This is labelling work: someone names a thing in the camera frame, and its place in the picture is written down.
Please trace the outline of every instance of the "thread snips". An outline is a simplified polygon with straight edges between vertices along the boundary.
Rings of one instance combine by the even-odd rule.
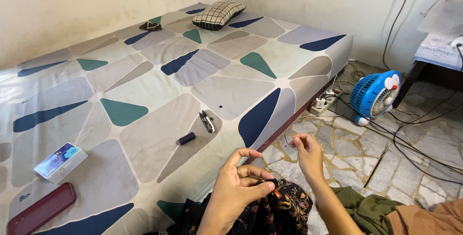
[[[207,114],[202,110],[202,113],[200,112],[200,119],[203,122],[205,128],[207,129],[208,132],[214,132],[214,126],[212,125],[211,120],[207,116]]]

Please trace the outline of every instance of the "fitted bed sheet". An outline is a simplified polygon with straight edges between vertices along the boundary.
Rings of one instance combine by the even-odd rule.
[[[198,3],[0,72],[0,223],[59,185],[33,168],[63,144],[88,157],[77,201],[43,234],[142,234],[200,201],[237,147],[258,149],[346,64],[352,36],[254,14],[219,31]],[[198,112],[213,118],[208,133]],[[196,139],[176,140],[189,132]]]

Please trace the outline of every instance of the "stone tile floor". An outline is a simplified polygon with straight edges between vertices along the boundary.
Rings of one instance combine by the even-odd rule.
[[[359,62],[355,66],[366,75],[384,71]],[[352,80],[352,71],[353,67],[348,66],[340,79]],[[351,89],[352,86],[343,85],[345,92],[349,93]],[[442,87],[418,82],[408,91],[398,109],[423,115],[452,93],[453,91]],[[344,100],[349,100],[349,97],[345,95]],[[457,92],[423,120],[441,115],[462,102],[463,94]],[[288,140],[297,132],[309,132],[321,144],[325,155],[324,175],[330,186],[351,186],[363,196],[378,194],[426,209],[433,209],[438,202],[463,198],[461,185],[427,176],[414,167],[394,146],[391,134],[378,131],[371,125],[357,126],[352,122],[355,114],[341,102],[330,109],[343,115],[339,116],[328,110],[320,117],[298,119],[287,132]],[[415,118],[397,110],[391,112],[403,121]],[[308,115],[309,112],[304,111],[300,117]],[[399,127],[398,122],[389,114],[379,117],[375,122],[389,131],[396,131]],[[438,161],[463,168],[463,107],[430,122],[407,125],[397,136]],[[399,149],[417,167],[442,179],[463,182],[463,175],[412,152],[400,143]],[[286,143],[284,133],[263,152],[261,159],[252,164],[267,169],[276,178],[299,184],[314,199],[297,163],[297,150]],[[307,223],[309,234],[328,233],[315,207],[310,212]]]

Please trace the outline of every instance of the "checkered pillow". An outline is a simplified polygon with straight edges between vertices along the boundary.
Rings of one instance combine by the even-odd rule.
[[[193,24],[207,30],[220,30],[245,8],[246,6],[237,2],[219,1],[194,16]]]

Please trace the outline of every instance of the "box label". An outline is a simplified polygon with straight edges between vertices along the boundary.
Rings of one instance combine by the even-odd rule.
[[[73,146],[70,143],[66,143],[65,145],[61,146],[60,149],[50,155],[45,161],[41,162],[37,167],[35,167],[34,170],[44,177],[49,177],[79,150],[80,148]]]

